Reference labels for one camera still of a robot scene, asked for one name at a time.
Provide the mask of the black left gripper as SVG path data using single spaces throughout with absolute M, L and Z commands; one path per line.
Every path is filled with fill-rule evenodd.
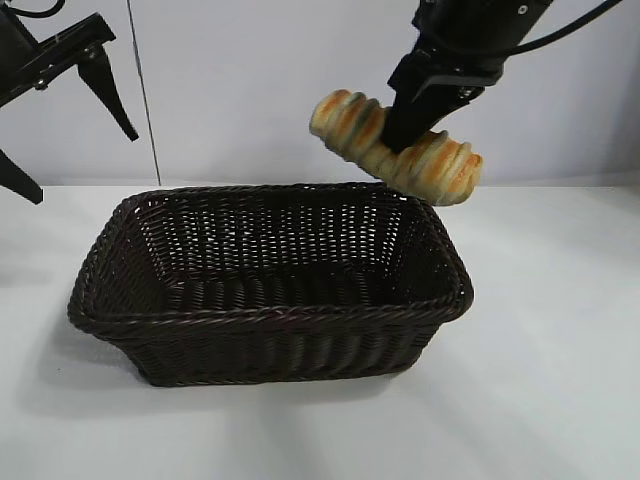
M 73 66 L 81 80 L 112 115 L 127 138 L 139 135 L 118 94 L 104 44 L 115 34 L 104 18 L 94 13 L 61 32 L 38 41 L 11 9 L 1 11 L 1 104 L 29 91 L 43 90 Z M 0 151 L 1 186 L 33 204 L 43 201 L 42 188 L 3 151 Z

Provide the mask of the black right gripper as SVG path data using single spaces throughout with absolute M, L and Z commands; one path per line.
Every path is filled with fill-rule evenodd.
M 383 144 L 394 153 L 413 145 L 438 122 L 468 106 L 503 75 L 506 58 L 458 55 L 452 50 L 480 52 L 517 46 L 514 29 L 491 29 L 475 34 L 441 33 L 440 47 L 422 34 L 391 74 L 394 103 L 383 129 Z

